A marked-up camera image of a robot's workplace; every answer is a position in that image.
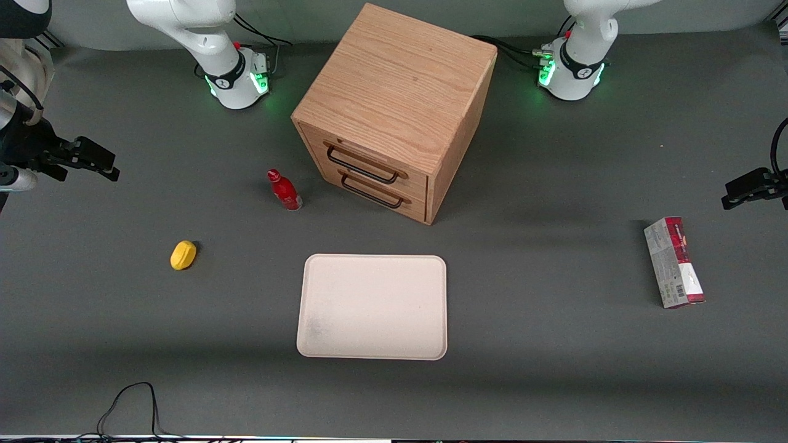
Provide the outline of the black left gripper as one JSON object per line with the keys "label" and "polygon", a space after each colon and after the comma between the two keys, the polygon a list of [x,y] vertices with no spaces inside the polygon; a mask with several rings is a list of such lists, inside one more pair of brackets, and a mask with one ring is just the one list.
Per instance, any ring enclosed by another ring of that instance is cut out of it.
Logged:
{"label": "black left gripper", "polygon": [[780,199],[784,209],[788,210],[786,173],[771,173],[766,167],[760,167],[728,182],[722,206],[723,210],[731,210],[746,202],[762,199]]}

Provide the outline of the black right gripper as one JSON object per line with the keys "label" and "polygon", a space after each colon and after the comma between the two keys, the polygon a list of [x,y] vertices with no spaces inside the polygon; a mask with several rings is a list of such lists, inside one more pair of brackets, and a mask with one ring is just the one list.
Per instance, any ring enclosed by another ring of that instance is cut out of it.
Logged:
{"label": "black right gripper", "polygon": [[45,119],[33,126],[18,123],[2,129],[2,182],[22,178],[23,171],[46,174],[64,182],[67,169],[86,169],[111,182],[117,182],[120,170],[116,156],[87,137],[67,142],[58,137]]}

